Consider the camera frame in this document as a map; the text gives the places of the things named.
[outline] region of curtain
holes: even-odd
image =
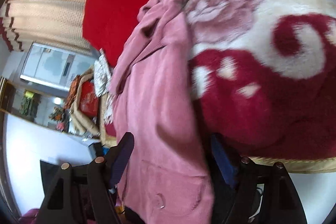
[[[37,42],[89,55],[82,36],[84,5],[85,0],[6,0],[0,34],[9,50],[26,52]]]

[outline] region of red plastic bag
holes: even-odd
[[[82,85],[79,109],[89,118],[98,114],[98,98],[95,95],[95,86],[91,82],[86,81]]]

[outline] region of screw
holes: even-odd
[[[61,165],[61,168],[62,168],[63,170],[68,169],[69,167],[70,167],[70,164],[67,163],[67,162],[65,162],[65,163],[63,163],[63,164]]]
[[[275,165],[280,169],[284,167],[284,164],[282,162],[277,162]]]
[[[241,158],[241,162],[244,163],[244,164],[248,164],[248,163],[250,163],[250,158],[248,158],[248,157],[242,157]]]
[[[102,162],[104,162],[104,157],[97,157],[97,158],[95,158],[95,163],[97,163],[97,164],[100,164],[100,163],[102,163]]]

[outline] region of pink flower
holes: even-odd
[[[231,42],[253,26],[253,11],[263,0],[189,0],[186,6],[194,43]]]

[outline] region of pink jacket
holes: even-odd
[[[147,224],[207,224],[211,180],[190,101],[183,0],[150,0],[115,67],[114,126],[135,147],[118,192]]]

